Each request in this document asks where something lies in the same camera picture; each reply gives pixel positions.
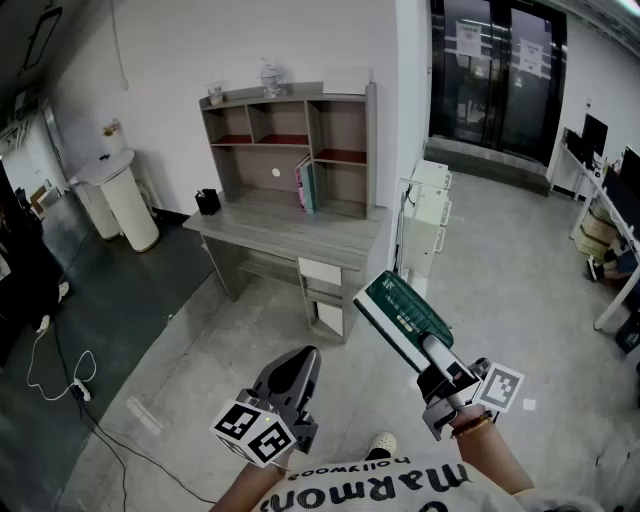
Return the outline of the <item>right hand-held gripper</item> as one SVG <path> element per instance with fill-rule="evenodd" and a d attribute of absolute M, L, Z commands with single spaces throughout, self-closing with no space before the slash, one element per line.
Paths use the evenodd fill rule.
<path fill-rule="evenodd" d="M 437 441 L 444 426 L 472 406 L 507 413 L 524 380 L 523 374 L 486 358 L 464 365 L 433 334 L 422 340 L 422 350 L 431 362 L 417 379 L 426 404 L 422 418 Z"/>

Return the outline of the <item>green book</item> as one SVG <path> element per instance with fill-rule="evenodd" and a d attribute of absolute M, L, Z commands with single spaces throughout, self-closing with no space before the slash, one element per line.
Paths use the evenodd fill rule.
<path fill-rule="evenodd" d="M 362 288 L 353 302 L 418 374 L 430 365 L 422 346 L 428 335 L 434 335 L 448 349 L 453 346 L 448 324 L 409 284 L 389 270 Z"/>

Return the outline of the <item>person's right forearm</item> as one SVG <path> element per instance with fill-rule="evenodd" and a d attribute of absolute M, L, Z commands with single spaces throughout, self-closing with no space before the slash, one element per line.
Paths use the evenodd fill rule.
<path fill-rule="evenodd" d="M 530 476 L 515 458 L 482 405 L 460 410 L 450 426 L 465 463 L 510 495 L 534 488 Z"/>

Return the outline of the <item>grey wooden desk with hutch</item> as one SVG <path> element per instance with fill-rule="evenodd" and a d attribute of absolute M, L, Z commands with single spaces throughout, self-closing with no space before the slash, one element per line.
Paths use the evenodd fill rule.
<path fill-rule="evenodd" d="M 221 208 L 185 225 L 201 235 L 227 295 L 237 299 L 251 275 L 292 284 L 310 328 L 346 341 L 358 317 L 353 298 L 387 217 L 377 202 L 376 84 L 355 96 L 324 94 L 318 83 L 293 84 L 273 99 L 242 89 L 216 106 L 202 99 L 200 111 Z M 315 214 L 301 209 L 296 187 L 295 167 L 306 155 Z M 305 278 L 299 257 L 340 267 L 342 284 Z M 342 337 L 318 320 L 318 302 L 342 309 Z"/>

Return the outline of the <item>white office desk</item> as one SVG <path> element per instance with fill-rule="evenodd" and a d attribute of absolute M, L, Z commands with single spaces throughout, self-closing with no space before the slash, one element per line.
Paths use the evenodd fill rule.
<path fill-rule="evenodd" d="M 593 328 L 595 330 L 600 330 L 611 316 L 623 305 L 624 300 L 629 296 L 636 283 L 640 280 L 640 239 L 636 236 L 636 234 L 640 234 L 640 227 L 636 228 L 626 222 L 622 213 L 617 208 L 617 203 L 611 199 L 608 195 L 607 188 L 603 186 L 603 178 L 597 178 L 595 173 L 588 170 L 585 167 L 585 164 L 581 163 L 568 149 L 566 144 L 568 132 L 568 128 L 564 127 L 562 129 L 562 135 L 557 144 L 558 150 L 554 151 L 554 156 L 551 157 L 550 164 L 547 169 L 547 179 L 550 184 L 550 190 L 553 190 L 558 170 L 563 166 L 563 159 L 567 158 L 571 163 L 571 166 L 578 171 L 574 187 L 571 192 L 574 202 L 576 202 L 580 196 L 580 189 L 583 181 L 587 180 L 587 183 L 589 184 L 589 189 L 585 195 L 585 201 L 581 206 L 576 220 L 573 222 L 572 228 L 569 232 L 569 238 L 571 240 L 575 240 L 593 200 L 599 199 L 606 207 L 618 233 L 630 245 L 634 258 L 638 263 L 638 267 L 631 274 L 628 282 L 621 288 L 604 312 L 593 322 Z"/>

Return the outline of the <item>black computer monitor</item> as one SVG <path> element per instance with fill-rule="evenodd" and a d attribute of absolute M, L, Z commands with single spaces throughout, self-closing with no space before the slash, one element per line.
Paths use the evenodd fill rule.
<path fill-rule="evenodd" d="M 591 114 L 586 114 L 582 130 L 583 156 L 586 163 L 591 164 L 595 156 L 601 157 L 604 152 L 608 126 Z"/>
<path fill-rule="evenodd" d="M 640 154 L 630 146 L 625 147 L 618 175 L 621 182 L 640 199 Z"/>

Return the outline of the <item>person's white printed shirt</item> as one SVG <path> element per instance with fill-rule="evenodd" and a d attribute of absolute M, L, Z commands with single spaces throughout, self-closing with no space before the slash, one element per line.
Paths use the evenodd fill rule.
<path fill-rule="evenodd" d="M 473 466 L 444 456 L 401 456 L 296 470 L 252 512 L 605 512 L 582 496 L 507 493 Z"/>

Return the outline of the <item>teal book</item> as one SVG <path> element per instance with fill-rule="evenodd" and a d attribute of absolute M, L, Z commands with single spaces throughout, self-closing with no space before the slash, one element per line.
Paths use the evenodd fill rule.
<path fill-rule="evenodd" d="M 315 214 L 317 207 L 313 164 L 311 161 L 307 161 L 305 165 L 300 168 L 300 177 L 303 188 L 305 211 L 308 214 Z"/>

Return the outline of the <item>black pen holder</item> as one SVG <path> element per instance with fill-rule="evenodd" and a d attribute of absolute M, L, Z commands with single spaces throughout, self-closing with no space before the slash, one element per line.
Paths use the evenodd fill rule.
<path fill-rule="evenodd" d="M 215 215 L 221 208 L 221 203 L 215 189 L 201 189 L 195 195 L 198 209 L 202 215 Z"/>

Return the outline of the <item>cardboard box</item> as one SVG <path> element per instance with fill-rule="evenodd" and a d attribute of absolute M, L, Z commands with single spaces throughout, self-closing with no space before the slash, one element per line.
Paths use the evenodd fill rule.
<path fill-rule="evenodd" d="M 618 230 L 610 219 L 600 215 L 598 209 L 590 207 L 581 222 L 574 243 L 579 252 L 603 261 L 617 238 Z"/>

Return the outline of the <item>black glass double door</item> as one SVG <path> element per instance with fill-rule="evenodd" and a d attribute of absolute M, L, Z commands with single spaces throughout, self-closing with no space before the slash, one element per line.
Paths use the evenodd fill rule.
<path fill-rule="evenodd" d="M 538 0 L 430 0 L 429 132 L 548 164 L 566 75 L 567 18 Z M 482 26 L 482 56 L 456 54 L 455 22 Z M 519 43 L 543 46 L 543 74 L 519 70 Z"/>

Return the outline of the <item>white flat box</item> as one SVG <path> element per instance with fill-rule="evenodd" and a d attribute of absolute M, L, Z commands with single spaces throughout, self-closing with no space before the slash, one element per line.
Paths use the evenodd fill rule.
<path fill-rule="evenodd" d="M 372 80 L 369 67 L 329 67 L 323 73 L 323 93 L 331 95 L 365 95 Z"/>

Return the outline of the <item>white vase with dried flowers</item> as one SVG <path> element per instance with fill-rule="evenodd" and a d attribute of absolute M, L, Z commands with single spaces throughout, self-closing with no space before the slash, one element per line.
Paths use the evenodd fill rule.
<path fill-rule="evenodd" d="M 102 128 L 102 142 L 105 153 L 118 154 L 126 148 L 123 129 L 118 119 L 113 119 Z"/>

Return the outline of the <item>white paper notice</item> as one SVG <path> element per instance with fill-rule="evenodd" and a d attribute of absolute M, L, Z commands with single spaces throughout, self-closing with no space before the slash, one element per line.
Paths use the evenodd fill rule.
<path fill-rule="evenodd" d="M 475 22 L 455 22 L 456 54 L 472 58 L 482 56 L 482 26 Z"/>
<path fill-rule="evenodd" d="M 543 46 L 521 38 L 519 48 L 519 70 L 541 76 L 543 74 Z"/>

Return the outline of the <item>white round pedestal table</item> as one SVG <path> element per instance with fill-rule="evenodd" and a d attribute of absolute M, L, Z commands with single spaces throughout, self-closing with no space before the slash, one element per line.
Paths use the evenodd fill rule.
<path fill-rule="evenodd" d="M 125 148 L 107 159 L 85 165 L 69 184 L 101 189 L 122 232 L 134 251 L 151 249 L 160 234 L 131 171 L 134 150 Z"/>

